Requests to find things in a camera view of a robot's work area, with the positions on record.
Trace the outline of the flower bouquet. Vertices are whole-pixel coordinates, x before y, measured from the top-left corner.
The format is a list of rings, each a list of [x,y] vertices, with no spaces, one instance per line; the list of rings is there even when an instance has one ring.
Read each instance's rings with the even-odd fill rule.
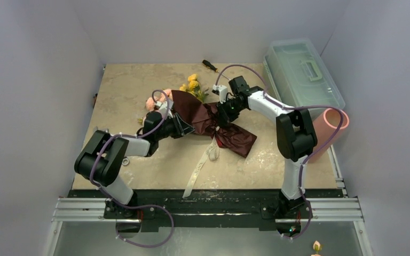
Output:
[[[217,123],[218,102],[203,103],[192,92],[186,89],[171,90],[166,89],[160,96],[151,96],[145,103],[148,113],[155,110],[157,101],[170,99],[174,102],[172,113],[179,113],[180,117],[195,128],[194,134],[216,137],[218,146],[226,148],[237,155],[246,158],[257,137],[244,128],[233,124],[227,127],[220,127]]]

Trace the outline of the cream ribbon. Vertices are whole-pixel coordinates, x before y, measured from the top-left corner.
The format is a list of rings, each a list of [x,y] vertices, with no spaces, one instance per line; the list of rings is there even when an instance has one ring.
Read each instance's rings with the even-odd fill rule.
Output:
[[[182,198],[187,198],[191,195],[195,182],[207,161],[215,162],[219,158],[219,146],[216,137],[212,138],[211,143],[208,145],[201,158],[197,162],[184,190]]]

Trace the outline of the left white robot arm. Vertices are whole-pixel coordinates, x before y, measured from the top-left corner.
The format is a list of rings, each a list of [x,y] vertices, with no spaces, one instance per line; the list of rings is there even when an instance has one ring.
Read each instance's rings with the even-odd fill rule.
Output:
[[[151,111],[136,135],[111,135],[96,130],[77,157],[74,171],[108,196],[117,205],[119,214],[132,218],[141,207],[137,203],[137,194],[119,176],[124,158],[151,157],[160,140],[182,138],[194,131],[179,113],[163,115]]]

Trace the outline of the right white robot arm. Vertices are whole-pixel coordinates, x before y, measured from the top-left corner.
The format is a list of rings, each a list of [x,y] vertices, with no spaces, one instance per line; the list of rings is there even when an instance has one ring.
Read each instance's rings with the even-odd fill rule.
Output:
[[[229,86],[213,85],[212,92],[219,96],[221,126],[231,124],[245,109],[256,111],[275,124],[277,147],[285,159],[278,209],[285,217],[293,216],[305,203],[307,161],[318,143],[309,111],[283,105],[261,87],[250,87],[242,76],[230,80]]]

